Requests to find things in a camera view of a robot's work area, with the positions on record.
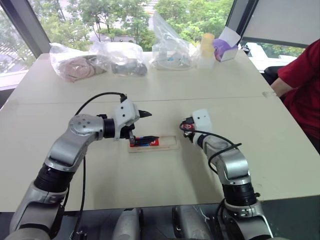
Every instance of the red shirt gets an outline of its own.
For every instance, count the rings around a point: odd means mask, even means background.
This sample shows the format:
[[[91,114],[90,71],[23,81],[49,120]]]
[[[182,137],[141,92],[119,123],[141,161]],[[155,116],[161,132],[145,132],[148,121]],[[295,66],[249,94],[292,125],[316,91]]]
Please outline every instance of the red shirt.
[[[284,105],[306,134],[320,139],[320,39],[280,68],[278,76],[295,88],[286,94]]]

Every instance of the white table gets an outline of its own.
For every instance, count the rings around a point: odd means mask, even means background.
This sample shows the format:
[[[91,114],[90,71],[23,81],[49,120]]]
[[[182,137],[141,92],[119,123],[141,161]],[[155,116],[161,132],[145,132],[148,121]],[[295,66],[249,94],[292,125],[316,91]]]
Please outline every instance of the white table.
[[[146,53],[145,58],[149,60],[150,53]],[[216,61],[213,70],[163,71],[150,67],[145,77],[104,73],[73,84],[59,78],[51,67],[49,54],[43,54],[30,68],[10,101],[21,104],[83,103],[101,92],[126,93],[133,101],[212,99],[261,97],[263,92],[270,91],[243,51],[239,51],[233,60]],[[106,96],[96,101],[117,100]]]
[[[270,94],[272,91],[265,85],[262,77],[257,74],[257,78],[253,79],[258,71],[251,72],[250,60],[249,66],[246,57],[242,53],[239,56],[243,58],[243,66],[239,69],[247,68],[247,75],[250,76],[245,83],[256,81],[256,87],[235,90],[231,82],[236,86],[241,84],[233,81],[237,72],[223,81],[217,79],[218,86],[224,83],[220,93],[209,79],[198,80],[202,85],[205,81],[211,84],[212,91],[220,94],[220,97],[210,96],[210,91],[206,89],[204,93],[208,95],[197,93],[190,96],[188,94],[193,93],[191,89],[195,89],[197,85],[186,85],[183,91],[176,91],[179,95],[176,98],[174,90],[164,87],[168,85],[169,79],[164,79],[164,82],[149,78],[121,78],[117,81],[106,79],[103,83],[109,88],[100,89],[99,92],[122,91],[127,88],[126,84],[130,79],[134,89],[128,88],[123,92],[128,93],[131,99],[135,98],[140,109],[153,114],[136,123],[136,136],[175,135],[179,139],[179,148],[129,153],[127,140],[115,142],[103,139],[93,143],[87,153],[84,208],[94,210],[219,202],[223,193],[217,176],[210,172],[201,151],[183,138],[178,128],[184,118],[200,108],[207,108],[210,112],[215,133],[235,143],[242,142],[240,149],[248,160],[252,184],[255,191],[261,193],[261,200],[320,194],[318,153],[281,101]],[[85,100],[98,93],[98,84],[102,84],[102,80],[98,78],[96,82],[92,79],[79,81],[79,85],[64,83],[56,79],[48,67],[43,67],[43,71],[47,71],[47,84],[53,89],[50,91],[49,87],[42,84],[44,92],[32,94],[31,85],[40,91],[36,79],[41,73],[41,66],[48,65],[43,57],[40,59],[0,111],[0,212],[16,210],[28,185],[37,176],[53,142],[66,130],[75,111]],[[229,65],[232,72],[232,61],[224,64]],[[164,71],[160,74],[170,76]],[[156,86],[160,89],[159,95],[152,96],[146,90],[141,94],[135,92],[146,81],[152,81],[150,91],[156,91]],[[58,97],[59,90],[64,92],[60,96],[63,101]],[[82,94],[73,99],[68,91]],[[261,91],[269,94],[263,96]],[[241,93],[243,96],[232,96],[231,93]],[[103,98],[99,101],[86,106],[83,113],[110,115],[118,104],[117,98]],[[68,211],[79,209],[81,189],[80,166],[71,182],[66,208]]]

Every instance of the clear plastic bag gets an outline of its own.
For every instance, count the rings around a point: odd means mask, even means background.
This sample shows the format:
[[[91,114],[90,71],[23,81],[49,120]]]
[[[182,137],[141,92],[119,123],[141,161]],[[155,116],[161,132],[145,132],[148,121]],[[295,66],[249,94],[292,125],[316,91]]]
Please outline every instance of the clear plastic bag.
[[[152,46],[150,64],[160,70],[188,70],[195,66],[196,48],[179,37],[175,30],[157,13],[153,15],[153,30],[157,38]]]
[[[58,76],[69,82],[102,74],[105,70],[97,65],[97,55],[51,43],[51,65]]]
[[[96,54],[96,65],[121,76],[144,76],[143,49],[132,42],[94,42],[89,53]]]

